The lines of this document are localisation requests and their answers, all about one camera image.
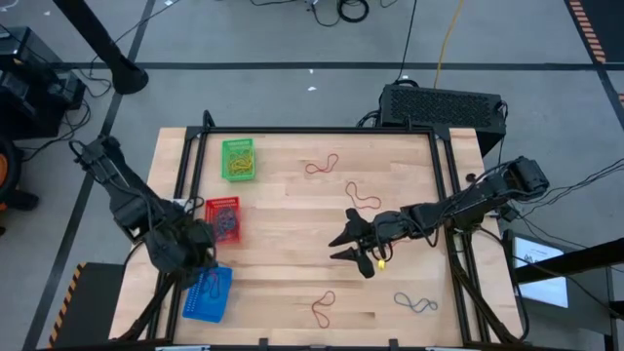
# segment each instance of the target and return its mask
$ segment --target red basket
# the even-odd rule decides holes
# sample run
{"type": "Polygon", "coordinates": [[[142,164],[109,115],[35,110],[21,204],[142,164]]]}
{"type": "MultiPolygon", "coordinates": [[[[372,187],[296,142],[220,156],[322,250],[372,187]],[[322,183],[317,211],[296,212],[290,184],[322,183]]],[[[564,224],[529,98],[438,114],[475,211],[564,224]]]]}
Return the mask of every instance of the red basket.
{"type": "Polygon", "coordinates": [[[218,243],[240,243],[241,209],[238,197],[206,201],[206,221],[213,225],[218,243]]]}

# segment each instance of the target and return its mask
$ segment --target black pole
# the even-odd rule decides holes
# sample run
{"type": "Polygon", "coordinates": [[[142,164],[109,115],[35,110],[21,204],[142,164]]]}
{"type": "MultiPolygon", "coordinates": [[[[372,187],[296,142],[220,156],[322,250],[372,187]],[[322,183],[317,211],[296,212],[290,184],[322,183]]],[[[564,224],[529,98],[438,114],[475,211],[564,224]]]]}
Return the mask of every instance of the black pole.
{"type": "Polygon", "coordinates": [[[54,2],[99,58],[108,65],[117,93],[133,94],[145,88],[149,80],[147,73],[121,53],[106,28],[84,0],[54,0],[54,2]]]}
{"type": "MultiPolygon", "coordinates": [[[[593,248],[544,259],[539,261],[539,267],[559,275],[568,276],[570,274],[624,262],[623,252],[624,238],[596,245],[593,248]]],[[[546,273],[544,270],[535,268],[530,264],[516,268],[518,283],[531,283],[553,278],[552,274],[546,273]]]]}

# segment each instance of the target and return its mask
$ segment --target green basket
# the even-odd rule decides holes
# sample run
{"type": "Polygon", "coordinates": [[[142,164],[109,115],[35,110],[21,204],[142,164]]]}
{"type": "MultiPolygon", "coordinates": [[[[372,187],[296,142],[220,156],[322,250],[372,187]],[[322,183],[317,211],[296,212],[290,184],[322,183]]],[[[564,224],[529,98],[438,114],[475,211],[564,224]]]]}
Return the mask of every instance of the green basket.
{"type": "Polygon", "coordinates": [[[221,176],[229,181],[255,178],[254,140],[224,140],[221,150],[221,176]]]}

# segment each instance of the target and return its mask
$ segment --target black and orange striped tape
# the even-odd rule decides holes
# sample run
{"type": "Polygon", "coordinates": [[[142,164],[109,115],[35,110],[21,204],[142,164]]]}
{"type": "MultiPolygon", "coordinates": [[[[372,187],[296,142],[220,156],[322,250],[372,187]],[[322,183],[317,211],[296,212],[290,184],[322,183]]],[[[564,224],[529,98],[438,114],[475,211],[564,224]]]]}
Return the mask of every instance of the black and orange striped tape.
{"type": "Polygon", "coordinates": [[[71,282],[69,282],[69,288],[67,288],[67,293],[65,294],[65,298],[62,300],[60,311],[58,312],[57,318],[55,319],[55,325],[53,326],[52,332],[50,333],[50,338],[48,339],[48,348],[53,348],[55,342],[57,341],[57,338],[59,337],[60,327],[62,326],[62,319],[67,313],[67,308],[69,308],[69,302],[71,302],[71,297],[74,294],[74,291],[76,291],[78,278],[80,278],[80,273],[82,273],[85,265],[87,265],[87,263],[80,263],[76,266],[76,269],[74,270],[74,275],[71,277],[71,282]]]}
{"type": "Polygon", "coordinates": [[[605,63],[605,51],[603,50],[603,46],[596,36],[596,32],[594,32],[594,28],[592,28],[592,24],[589,22],[589,19],[585,14],[585,10],[583,10],[583,5],[581,5],[580,1],[570,1],[569,5],[574,11],[574,16],[576,17],[576,20],[578,20],[578,23],[581,26],[581,30],[585,35],[585,39],[587,39],[587,42],[592,49],[594,59],[596,59],[596,61],[600,63],[605,63]]]}

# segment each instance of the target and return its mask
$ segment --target blue basket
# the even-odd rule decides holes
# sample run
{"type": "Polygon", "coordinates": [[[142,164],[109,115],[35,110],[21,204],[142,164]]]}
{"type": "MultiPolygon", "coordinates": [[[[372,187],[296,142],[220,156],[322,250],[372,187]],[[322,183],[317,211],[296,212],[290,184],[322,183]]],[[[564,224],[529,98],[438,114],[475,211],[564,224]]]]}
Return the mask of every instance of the blue basket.
{"type": "Polygon", "coordinates": [[[231,268],[205,270],[200,274],[199,281],[188,290],[182,317],[212,323],[221,322],[231,286],[231,268]]]}

